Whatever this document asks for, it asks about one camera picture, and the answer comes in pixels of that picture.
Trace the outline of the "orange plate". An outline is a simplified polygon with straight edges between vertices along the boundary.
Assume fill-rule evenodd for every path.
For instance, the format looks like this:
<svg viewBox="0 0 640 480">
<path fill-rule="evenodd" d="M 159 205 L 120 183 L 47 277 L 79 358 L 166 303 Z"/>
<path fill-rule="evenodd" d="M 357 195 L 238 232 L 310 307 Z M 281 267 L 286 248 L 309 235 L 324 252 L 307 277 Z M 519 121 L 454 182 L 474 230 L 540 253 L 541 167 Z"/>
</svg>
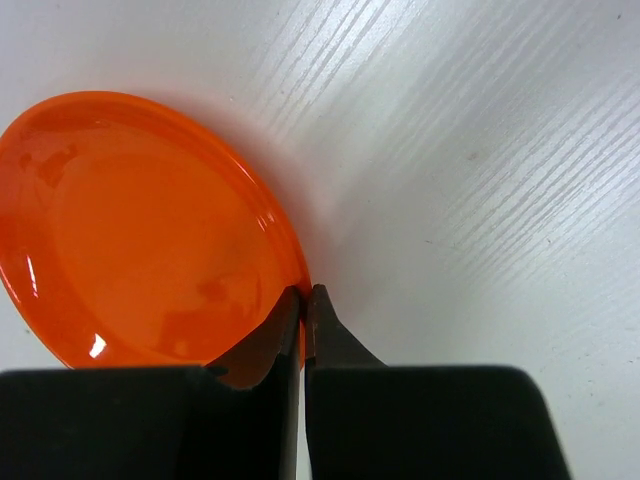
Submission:
<svg viewBox="0 0 640 480">
<path fill-rule="evenodd" d="M 109 91 L 1 136 L 1 280 L 70 368 L 206 365 L 311 282 L 284 209 L 216 134 Z"/>
</svg>

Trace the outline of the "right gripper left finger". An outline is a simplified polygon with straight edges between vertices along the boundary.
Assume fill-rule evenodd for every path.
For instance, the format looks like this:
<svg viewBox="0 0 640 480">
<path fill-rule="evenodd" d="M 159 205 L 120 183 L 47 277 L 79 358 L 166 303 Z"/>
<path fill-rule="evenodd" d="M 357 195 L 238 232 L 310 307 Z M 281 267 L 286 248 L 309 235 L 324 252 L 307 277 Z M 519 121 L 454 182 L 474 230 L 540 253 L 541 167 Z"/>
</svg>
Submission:
<svg viewBox="0 0 640 480">
<path fill-rule="evenodd" d="M 1 376 L 5 479 L 291 479 L 302 299 L 204 366 Z"/>
</svg>

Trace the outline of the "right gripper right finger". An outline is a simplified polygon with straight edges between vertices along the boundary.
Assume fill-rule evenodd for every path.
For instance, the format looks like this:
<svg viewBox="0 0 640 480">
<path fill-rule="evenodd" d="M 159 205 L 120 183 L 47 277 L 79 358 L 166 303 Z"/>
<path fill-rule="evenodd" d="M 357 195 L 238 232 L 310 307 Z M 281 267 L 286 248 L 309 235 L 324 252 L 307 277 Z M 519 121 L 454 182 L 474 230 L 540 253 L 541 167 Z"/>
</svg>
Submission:
<svg viewBox="0 0 640 480">
<path fill-rule="evenodd" d="M 566 479 L 539 388 L 506 366 L 391 367 L 338 319 L 306 318 L 305 408 L 316 479 Z"/>
</svg>

